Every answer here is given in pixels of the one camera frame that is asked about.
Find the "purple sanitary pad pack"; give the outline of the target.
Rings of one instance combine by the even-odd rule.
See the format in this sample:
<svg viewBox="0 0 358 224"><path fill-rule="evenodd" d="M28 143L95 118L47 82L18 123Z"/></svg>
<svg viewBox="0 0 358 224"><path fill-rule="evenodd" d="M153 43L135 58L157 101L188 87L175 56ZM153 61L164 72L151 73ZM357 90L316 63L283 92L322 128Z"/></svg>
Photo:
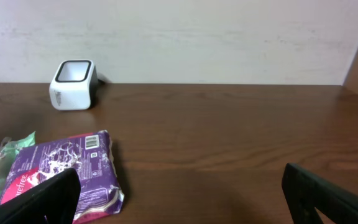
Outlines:
<svg viewBox="0 0 358 224"><path fill-rule="evenodd" d="M15 158L0 206L27 200L68 210L70 223L86 223L121 212L124 193L117 179L106 130L23 148Z"/></svg>

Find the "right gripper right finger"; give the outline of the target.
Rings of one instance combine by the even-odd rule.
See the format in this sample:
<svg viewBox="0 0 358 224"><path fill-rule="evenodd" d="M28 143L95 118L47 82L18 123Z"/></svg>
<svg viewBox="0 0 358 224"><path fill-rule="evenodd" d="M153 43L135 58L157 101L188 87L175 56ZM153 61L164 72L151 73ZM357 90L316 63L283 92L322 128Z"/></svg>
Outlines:
<svg viewBox="0 0 358 224"><path fill-rule="evenodd" d="M318 212L334 223L358 223L358 196L320 176L287 163L282 190L294 223L322 223Z"/></svg>

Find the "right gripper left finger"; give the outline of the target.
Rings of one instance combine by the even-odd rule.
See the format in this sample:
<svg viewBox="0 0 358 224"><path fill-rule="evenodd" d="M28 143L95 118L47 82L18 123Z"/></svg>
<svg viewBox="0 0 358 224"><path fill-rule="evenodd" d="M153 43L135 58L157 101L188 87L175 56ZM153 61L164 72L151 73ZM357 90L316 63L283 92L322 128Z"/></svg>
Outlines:
<svg viewBox="0 0 358 224"><path fill-rule="evenodd" d="M0 224L72 224L80 190L76 170L64 170L0 205Z"/></svg>

